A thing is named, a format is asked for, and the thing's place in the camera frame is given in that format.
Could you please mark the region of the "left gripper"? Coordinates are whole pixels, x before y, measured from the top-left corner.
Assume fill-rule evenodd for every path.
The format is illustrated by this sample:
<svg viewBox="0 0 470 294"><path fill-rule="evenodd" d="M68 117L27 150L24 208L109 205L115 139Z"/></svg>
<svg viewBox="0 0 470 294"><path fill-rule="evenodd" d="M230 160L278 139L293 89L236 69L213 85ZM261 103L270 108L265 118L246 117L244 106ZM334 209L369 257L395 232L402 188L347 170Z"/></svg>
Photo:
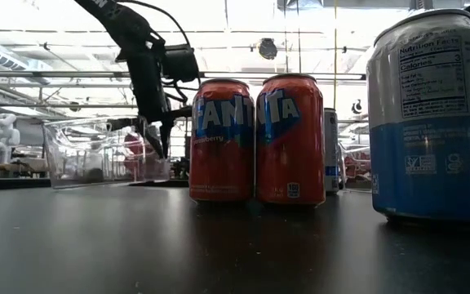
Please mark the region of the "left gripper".
<svg viewBox="0 0 470 294"><path fill-rule="evenodd" d="M164 92L162 80L170 79L172 85L191 82L193 49L187 44L156 46L154 49L125 47L119 51L116 61L126 63L139 116L146 120L140 122L140 134L159 158L167 158L175 119L191 117L192 110L189 106L172 110L169 100L174 96ZM162 123L159 127L161 141L157 127L149 124L152 122Z"/></svg>

